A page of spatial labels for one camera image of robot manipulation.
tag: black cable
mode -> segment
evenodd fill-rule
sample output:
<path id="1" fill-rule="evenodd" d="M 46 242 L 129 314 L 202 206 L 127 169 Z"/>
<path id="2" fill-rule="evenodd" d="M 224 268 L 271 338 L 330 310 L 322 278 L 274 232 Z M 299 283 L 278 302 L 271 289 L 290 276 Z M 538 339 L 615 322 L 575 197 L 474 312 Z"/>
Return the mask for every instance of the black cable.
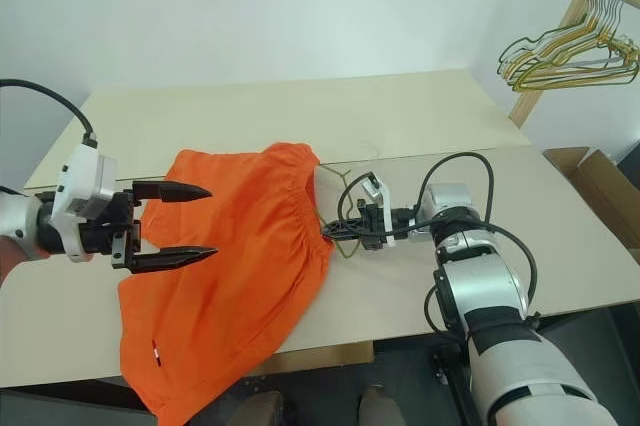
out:
<path id="1" fill-rule="evenodd" d="M 365 231 L 365 230 L 363 230 L 361 228 L 354 228 L 349 223 L 347 223 L 347 221 L 344 218 L 344 214 L 342 214 L 342 208 L 343 208 L 343 205 L 344 205 L 344 200 L 347 198 L 347 196 L 349 195 L 351 190 L 360 181 L 362 181 L 363 179 L 368 178 L 368 177 L 374 177 L 374 174 L 371 171 L 369 171 L 368 173 L 361 174 L 356 179 L 351 181 L 347 185 L 347 187 L 344 189 L 342 194 L 340 195 L 340 199 L 338 200 L 338 219 L 340 220 L 340 223 L 342 224 L 342 226 L 346 230 L 351 231 L 352 233 L 358 234 L 359 236 L 370 237 L 370 238 L 384 238 L 385 236 L 408 233 L 409 231 L 413 231 L 415 229 L 426 228 L 427 226 L 431 226 L 432 224 L 436 224 L 436 223 L 441 223 L 442 222 L 441 219 L 428 220 L 428 221 L 423 221 L 421 223 L 416 223 L 413 226 L 404 226 L 402 228 L 392 229 L 391 231 L 385 231 L 384 233 L 374 233 L 372 231 Z"/>
<path id="2" fill-rule="evenodd" d="M 31 89 L 33 91 L 37 91 L 37 92 L 42 93 L 42 94 L 44 94 L 46 96 L 49 96 L 52 99 L 55 99 L 57 102 L 59 102 L 65 108 L 67 108 L 69 111 L 71 111 L 73 113 L 73 115 L 76 118 L 78 118 L 78 120 L 82 123 L 82 126 L 84 127 L 84 130 L 85 130 L 85 134 L 84 134 L 84 137 L 83 137 L 84 139 L 83 139 L 82 142 L 84 144 L 88 144 L 90 146 L 95 147 L 96 141 L 95 141 L 95 133 L 93 131 L 93 126 L 91 126 L 91 123 L 89 122 L 87 117 L 82 113 L 82 111 L 80 111 L 67 98 L 65 98 L 64 96 L 56 93 L 55 91 L 53 91 L 53 90 L 51 90 L 49 88 L 41 86 L 40 84 L 33 83 L 31 81 L 26 81 L 24 79 L 0 79 L 0 88 L 8 87 L 8 86 L 16 86 L 16 87 L 19 87 L 19 88 Z"/>
<path id="3" fill-rule="evenodd" d="M 427 296 L 424 298 L 424 317 L 427 319 L 427 323 L 429 324 L 433 332 L 436 333 L 438 336 L 442 336 L 443 338 L 449 341 L 455 341 L 456 343 L 464 341 L 462 338 L 457 337 L 455 334 L 449 331 L 443 331 L 439 329 L 431 319 L 431 314 L 429 313 L 429 303 L 431 302 L 431 297 L 435 292 L 436 292 L 436 286 L 434 284 L 429 290 L 429 292 L 427 293 Z"/>
<path id="4" fill-rule="evenodd" d="M 462 158 L 462 157 L 470 157 L 470 158 L 476 158 L 480 160 L 482 164 L 484 164 L 484 167 L 487 170 L 487 176 L 489 177 L 489 187 L 487 189 L 487 208 L 484 213 L 484 220 L 487 223 L 491 221 L 491 209 L 493 208 L 493 187 L 495 182 L 494 176 L 493 176 L 493 168 L 491 167 L 491 164 L 489 163 L 487 158 L 485 158 L 481 154 L 474 153 L 472 151 L 452 154 L 450 156 L 447 156 L 444 159 L 441 159 L 440 161 L 438 161 L 436 164 L 433 165 L 433 167 L 427 172 L 427 175 L 422 180 L 422 186 L 420 186 L 420 194 L 418 194 L 418 201 L 413 207 L 414 218 L 416 217 L 416 215 L 418 214 L 418 211 L 420 210 L 420 205 L 422 204 L 422 196 L 424 196 L 424 191 L 427 188 L 427 183 L 429 182 L 429 179 L 431 178 L 433 173 L 436 172 L 436 169 L 438 169 L 447 161 L 451 161 L 452 159 Z"/>

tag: beige tabletop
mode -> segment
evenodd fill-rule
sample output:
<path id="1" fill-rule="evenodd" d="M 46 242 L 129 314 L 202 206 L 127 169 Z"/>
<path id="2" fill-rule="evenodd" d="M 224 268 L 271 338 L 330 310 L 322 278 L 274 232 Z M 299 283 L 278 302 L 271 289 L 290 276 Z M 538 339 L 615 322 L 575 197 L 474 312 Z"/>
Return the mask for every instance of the beige tabletop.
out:
<path id="1" fill-rule="evenodd" d="M 433 74 L 439 81 L 433 80 Z M 566 313 L 640 297 L 638 265 L 571 185 L 528 145 L 521 132 L 506 120 L 466 73 L 425 73 L 407 75 L 407 78 L 394 76 L 336 81 L 362 81 L 362 84 L 354 86 L 349 83 L 351 86 L 347 89 L 351 96 L 347 95 L 348 100 L 335 92 L 336 86 L 332 81 L 326 82 L 328 89 L 324 93 L 318 92 L 317 85 L 312 84 L 308 89 L 292 87 L 295 94 L 283 93 L 282 97 L 289 98 L 289 104 L 296 101 L 305 103 L 310 99 L 300 98 L 305 98 L 306 94 L 324 94 L 326 99 L 330 90 L 335 101 L 343 101 L 342 109 L 359 108 L 362 115 L 368 113 L 380 118 L 393 106 L 398 115 L 407 118 L 412 110 L 413 118 L 421 121 L 419 128 L 416 127 L 419 121 L 412 124 L 411 120 L 405 120 L 401 125 L 400 121 L 378 119 L 367 123 L 368 129 L 364 130 L 351 124 L 353 138 L 366 138 L 360 141 L 377 145 L 376 138 L 387 134 L 388 128 L 402 126 L 404 130 L 388 133 L 388 137 L 397 135 L 401 138 L 402 131 L 406 132 L 408 127 L 413 132 L 422 131 L 424 139 L 422 146 L 408 140 L 406 148 L 402 141 L 399 145 L 383 140 L 378 149 L 360 151 L 355 154 L 356 158 L 348 159 L 354 155 L 349 147 L 344 151 L 337 148 L 332 141 L 334 137 L 327 133 L 314 136 L 314 128 L 320 125 L 307 122 L 306 129 L 296 130 L 293 136 L 299 138 L 308 133 L 312 139 L 310 143 L 323 162 L 329 161 L 321 151 L 325 151 L 332 162 L 345 161 L 334 165 L 334 168 L 341 171 L 351 169 L 351 177 L 363 171 L 375 171 L 390 186 L 394 206 L 403 206 L 415 202 L 422 176 L 444 156 L 424 153 L 482 149 L 496 172 L 493 221 L 525 241 L 538 261 L 539 285 L 533 310 L 543 314 Z M 390 87 L 389 81 L 394 84 L 394 94 L 386 96 L 386 101 L 376 102 L 375 97 L 383 95 L 385 90 L 380 84 Z M 452 92 L 450 97 L 459 103 L 453 101 L 453 112 L 443 112 L 449 103 L 442 88 L 453 91 L 454 86 L 460 84 L 467 84 L 471 92 L 466 99 L 464 93 Z M 263 87 L 267 86 L 247 86 L 252 94 L 257 94 L 253 101 L 259 102 Z M 205 89 L 208 93 L 198 93 L 198 101 L 201 104 L 207 102 L 215 111 L 219 105 L 216 100 L 219 91 L 216 88 Z M 375 92 L 375 97 L 368 96 L 372 92 Z M 178 93 L 172 94 L 172 101 L 181 104 Z M 209 100 L 206 101 L 203 95 L 209 95 Z M 441 97 L 441 101 L 423 102 L 425 98 L 436 96 Z M 138 91 L 131 94 L 105 93 L 97 95 L 97 99 L 92 100 L 92 97 L 88 100 L 86 111 L 92 119 L 99 118 L 99 121 L 94 121 L 94 126 L 101 144 L 112 151 L 120 151 L 118 160 L 122 160 L 125 171 L 121 178 L 157 176 L 160 168 L 169 166 L 181 148 L 175 137 L 169 141 L 171 149 L 164 148 L 164 133 L 169 129 L 182 138 L 183 146 L 198 147 L 212 153 L 249 149 L 249 146 L 246 149 L 241 147 L 240 140 L 231 137 L 237 131 L 234 128 L 238 118 L 229 119 L 233 116 L 230 112 L 226 116 L 219 115 L 214 128 L 216 134 L 226 135 L 231 144 L 228 149 L 208 147 L 206 142 L 209 139 L 204 129 L 182 127 L 180 123 L 159 127 L 159 117 L 152 114 L 152 99 L 160 101 L 161 97 L 163 95 L 157 91 Z M 109 102 L 106 98 L 119 100 Z M 229 100 L 226 95 L 224 98 L 223 103 Z M 391 104 L 392 98 L 403 101 Z M 117 134 L 114 132 L 115 121 L 101 111 L 107 108 L 120 118 L 126 108 L 130 108 L 128 122 L 123 120 Z M 486 115 L 492 119 L 473 123 L 479 111 L 483 118 Z M 360 116 L 354 111 L 345 114 L 351 115 L 352 119 Z M 273 124 L 269 114 L 256 112 L 256 116 L 264 125 Z M 438 120 L 431 124 L 426 121 L 429 117 Z M 295 118 L 291 121 L 302 127 L 302 122 L 296 123 Z M 260 149 L 273 139 L 269 128 L 260 129 L 255 124 L 252 128 L 251 135 L 243 136 L 247 145 Z M 140 148 L 125 154 L 116 139 L 120 138 L 122 144 L 132 144 L 131 138 L 136 131 Z M 339 134 L 348 140 L 346 130 Z M 59 167 L 57 165 L 66 158 L 63 150 L 73 145 L 71 137 L 74 140 L 79 137 L 73 127 L 54 145 L 41 164 L 40 173 L 36 172 L 30 184 L 44 186 L 49 181 L 55 182 L 53 175 Z M 356 144 L 357 140 L 353 138 L 352 144 Z M 395 159 L 378 159 L 387 155 Z M 152 167 L 145 166 L 149 161 L 153 163 Z M 142 172 L 136 173 L 136 168 L 142 168 Z M 448 164 L 434 180 L 465 182 L 478 207 L 484 207 L 486 173 L 472 160 Z M 336 200 L 341 188 L 342 184 L 335 175 L 323 169 L 317 170 L 316 196 L 319 211 L 326 219 L 335 218 Z M 507 240 L 502 240 L 501 244 L 508 264 L 526 283 L 528 269 L 524 258 Z M 433 247 L 429 243 L 403 242 L 389 250 L 361 251 L 349 260 L 334 253 L 326 283 L 280 351 L 428 332 L 422 303 L 426 291 L 433 284 L 431 272 L 434 268 Z M 84 264 L 72 264 L 65 257 L 57 256 L 26 263 L 12 272 L 0 290 L 0 386 L 118 375 L 121 323 L 116 287 L 126 275 L 126 272 L 112 270 L 109 260 L 98 256 Z M 437 316 L 435 305 L 432 309 Z"/>

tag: robotic arm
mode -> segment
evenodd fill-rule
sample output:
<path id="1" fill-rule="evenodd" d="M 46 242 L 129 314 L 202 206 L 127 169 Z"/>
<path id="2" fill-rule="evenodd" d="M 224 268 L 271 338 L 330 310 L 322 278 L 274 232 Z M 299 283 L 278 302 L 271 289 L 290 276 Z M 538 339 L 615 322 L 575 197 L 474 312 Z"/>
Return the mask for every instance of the robotic arm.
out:
<path id="1" fill-rule="evenodd" d="M 85 126 L 82 143 L 61 166 L 55 190 L 24 196 L 0 186 L 0 237 L 12 239 L 27 260 L 66 254 L 71 261 L 89 261 L 94 253 L 111 256 L 114 268 L 132 273 L 161 271 L 200 261 L 214 248 L 180 246 L 158 253 L 140 252 L 140 222 L 134 207 L 143 199 L 192 201 L 211 193 L 173 181 L 133 181 L 131 189 L 115 191 L 116 161 L 101 155 L 93 128 L 69 101 L 43 86 L 22 80 L 0 80 L 0 87 L 32 89 L 71 110 Z"/>
<path id="2" fill-rule="evenodd" d="M 484 221 L 465 185 L 427 185 L 438 166 L 459 156 L 475 157 L 487 167 L 490 184 Z M 341 210 L 344 198 L 363 180 L 365 192 L 374 202 L 358 200 L 361 217 L 345 220 Z M 435 286 L 425 301 L 425 315 L 438 331 L 428 311 L 435 292 L 448 330 L 443 334 L 464 342 L 468 349 L 471 396 L 482 424 L 615 425 L 562 352 L 529 326 L 528 307 L 537 281 L 535 261 L 522 241 L 489 222 L 493 171 L 487 160 L 476 153 L 445 158 L 427 174 L 413 208 L 390 209 L 379 184 L 373 173 L 351 183 L 338 203 L 340 219 L 329 223 L 323 233 L 337 241 L 360 239 L 369 250 L 388 247 L 389 237 L 433 241 L 437 269 L 433 273 Z M 387 221 L 385 208 L 391 216 Z M 527 256 L 532 273 L 528 294 L 500 256 L 494 232 L 515 241 Z"/>

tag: table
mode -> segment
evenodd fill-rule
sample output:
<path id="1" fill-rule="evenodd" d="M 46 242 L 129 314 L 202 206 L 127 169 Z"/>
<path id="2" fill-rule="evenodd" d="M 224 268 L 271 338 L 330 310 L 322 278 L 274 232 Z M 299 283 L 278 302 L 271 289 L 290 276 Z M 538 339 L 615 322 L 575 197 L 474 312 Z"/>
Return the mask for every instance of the table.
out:
<path id="1" fill-rule="evenodd" d="M 323 163 L 531 144 L 464 70 L 93 93 L 83 105 L 118 179 L 163 176 L 176 153 L 310 144 Z M 72 121 L 27 182 L 56 184 Z"/>
<path id="2" fill-rule="evenodd" d="M 388 128 L 402 126 L 405 128 L 403 131 L 408 127 L 414 128 L 415 133 L 433 132 L 433 135 L 423 134 L 421 144 L 408 141 L 405 148 L 393 141 L 382 141 L 379 150 L 360 151 L 354 155 L 349 148 L 345 151 L 343 148 L 336 148 L 334 136 L 325 135 L 324 139 L 313 136 L 311 130 L 316 125 L 311 123 L 305 131 L 310 131 L 310 137 L 316 141 L 316 144 L 311 142 L 312 146 L 316 152 L 326 151 L 333 161 L 355 156 L 355 162 L 341 163 L 334 167 L 341 171 L 351 169 L 352 177 L 365 170 L 375 171 L 392 188 L 395 206 L 415 202 L 422 176 L 443 153 L 460 149 L 482 149 L 496 172 L 493 221 L 523 239 L 538 261 L 539 286 L 532 305 L 533 311 L 559 314 L 639 299 L 637 285 L 640 284 L 640 268 L 571 185 L 528 144 L 519 130 L 506 121 L 495 105 L 486 101 L 485 96 L 479 95 L 474 101 L 477 89 L 474 89 L 473 81 L 466 73 L 445 73 L 436 75 L 439 81 L 433 81 L 431 73 L 408 75 L 408 78 L 394 76 L 392 79 L 349 80 L 362 81 L 360 85 L 352 84 L 350 89 L 347 88 L 351 91 L 348 105 L 357 105 L 355 109 L 359 108 L 362 115 L 380 118 L 389 105 L 385 101 L 376 102 L 375 97 L 382 95 L 381 91 L 393 84 L 395 89 L 392 97 L 407 98 L 408 101 L 396 107 L 397 114 L 406 118 L 415 113 L 413 117 L 422 121 L 416 120 L 413 125 L 409 122 L 407 126 L 404 123 L 400 125 L 377 119 L 368 123 L 368 129 L 365 128 L 364 131 L 351 124 L 349 128 L 353 138 L 366 138 L 369 144 L 375 145 L 376 139 L 384 136 Z M 422 100 L 416 99 L 416 96 L 422 99 L 442 96 L 443 93 L 438 92 L 439 88 L 453 87 L 451 81 L 443 79 L 445 77 L 457 78 L 457 85 L 460 82 L 469 84 L 470 90 L 475 93 L 466 99 L 464 94 L 452 93 L 456 102 L 451 108 L 453 112 L 448 113 L 441 111 L 441 103 L 427 101 L 424 104 Z M 327 82 L 327 85 L 333 91 L 333 99 L 337 100 L 340 94 L 333 89 L 334 83 Z M 426 85 L 426 90 L 420 89 L 420 85 Z M 309 95 L 320 94 L 316 86 L 309 86 Z M 255 86 L 252 94 L 258 96 L 254 100 L 259 99 L 262 87 Z M 282 93 L 282 97 L 289 98 L 290 104 L 296 98 L 307 98 L 307 93 L 301 92 L 307 91 L 305 88 L 293 89 L 295 94 Z M 211 104 L 215 105 L 217 100 L 214 99 L 218 97 L 218 92 L 215 88 L 212 90 L 214 93 L 209 97 Z M 206 102 L 208 94 L 198 93 L 200 105 Z M 119 98 L 119 101 L 107 101 L 114 97 Z M 223 97 L 224 101 L 228 100 L 226 93 Z M 131 95 L 109 93 L 97 95 L 96 98 L 88 100 L 86 112 L 96 123 L 94 126 L 105 149 L 118 150 L 120 143 L 133 144 L 133 136 L 137 136 L 140 141 L 140 124 L 148 121 L 155 125 L 159 121 L 158 117 L 149 116 L 149 110 L 159 98 L 156 91 L 149 91 L 148 94 L 134 92 Z M 390 101 L 390 98 L 391 96 L 387 96 L 386 101 Z M 139 110 L 136 110 L 134 103 L 139 105 Z M 111 105 L 111 114 L 116 117 L 122 118 L 125 111 L 129 112 L 128 121 L 122 122 L 122 127 L 117 131 L 107 127 L 113 121 L 108 119 L 109 115 L 105 115 L 104 111 L 101 112 L 107 104 Z M 425 107 L 428 108 L 426 112 L 422 111 Z M 461 115 L 465 108 L 468 115 Z M 436 121 L 433 127 L 425 126 L 424 121 L 429 117 L 427 113 L 432 113 L 432 118 L 437 117 L 441 121 Z M 354 111 L 345 114 L 360 117 Z M 485 114 L 492 119 L 472 124 L 477 115 L 484 117 Z M 233 145 L 229 147 L 230 151 L 242 150 L 240 141 L 225 132 L 232 129 L 237 118 L 229 111 L 222 117 L 226 119 L 216 126 L 216 131 L 229 138 Z M 272 124 L 273 118 L 264 118 L 263 124 Z M 295 118 L 292 119 L 296 126 L 302 124 L 296 121 Z M 185 144 L 195 145 L 193 147 L 206 146 L 205 143 L 209 141 L 201 130 L 199 133 L 199 130 L 195 130 L 194 133 L 194 129 L 182 130 L 176 124 L 171 127 L 176 134 L 181 135 Z M 71 145 L 72 138 L 80 137 L 76 129 L 72 125 L 65 131 L 29 184 L 43 186 L 53 180 L 51 175 L 55 168 L 52 165 L 57 165 L 57 168 L 63 163 L 66 157 L 62 154 L 63 145 Z M 264 134 L 260 135 L 260 128 L 253 127 L 246 138 L 246 144 L 258 147 L 258 144 L 270 141 L 272 133 L 268 128 L 262 129 Z M 402 131 L 392 131 L 389 134 L 400 138 L 401 133 Z M 343 139 L 348 141 L 346 130 L 337 134 L 343 134 Z M 170 156 L 163 154 L 163 138 L 165 136 L 161 131 L 145 130 L 145 139 L 141 143 L 143 146 L 153 145 L 154 149 L 133 150 L 128 156 L 121 156 L 124 167 L 119 177 L 142 177 L 143 173 L 135 173 L 135 168 L 138 167 L 143 168 L 141 171 L 149 176 L 156 176 L 159 168 L 166 169 L 176 149 L 172 146 Z M 425 152 L 440 154 L 420 154 Z M 154 166 L 146 168 L 147 159 L 151 161 L 156 155 L 161 159 L 154 160 Z M 467 183 L 478 207 L 484 207 L 486 173 L 472 160 L 464 159 L 448 164 L 437 173 L 434 180 Z M 338 178 L 325 170 L 318 170 L 316 195 L 319 211 L 326 219 L 335 218 L 335 203 L 340 190 Z M 526 262 L 507 240 L 501 241 L 501 244 L 508 264 L 521 274 L 526 283 Z M 280 351 L 428 332 L 422 303 L 425 292 L 433 284 L 431 271 L 434 267 L 433 249 L 428 244 L 405 242 L 395 249 L 360 252 L 351 260 L 343 260 L 334 255 L 330 273 L 318 298 Z M 88 264 L 71 264 L 64 257 L 55 257 L 17 268 L 0 290 L 0 386 L 119 374 L 121 326 L 116 286 L 126 275 L 127 272 L 112 270 L 108 260 L 101 257 L 94 258 Z"/>

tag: orange shorts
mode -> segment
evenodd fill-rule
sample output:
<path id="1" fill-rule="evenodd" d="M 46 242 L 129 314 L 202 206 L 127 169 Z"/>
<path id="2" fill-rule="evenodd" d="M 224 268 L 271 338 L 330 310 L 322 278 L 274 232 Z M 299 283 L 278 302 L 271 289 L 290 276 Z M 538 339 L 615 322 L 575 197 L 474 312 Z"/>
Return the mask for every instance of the orange shorts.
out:
<path id="1" fill-rule="evenodd" d="M 156 246 L 219 250 L 119 286 L 122 374 L 161 426 L 186 423 L 271 356 L 319 291 L 332 245 L 315 212 L 317 164 L 304 144 L 182 151 L 166 179 L 213 197 L 147 205 L 142 231 Z"/>

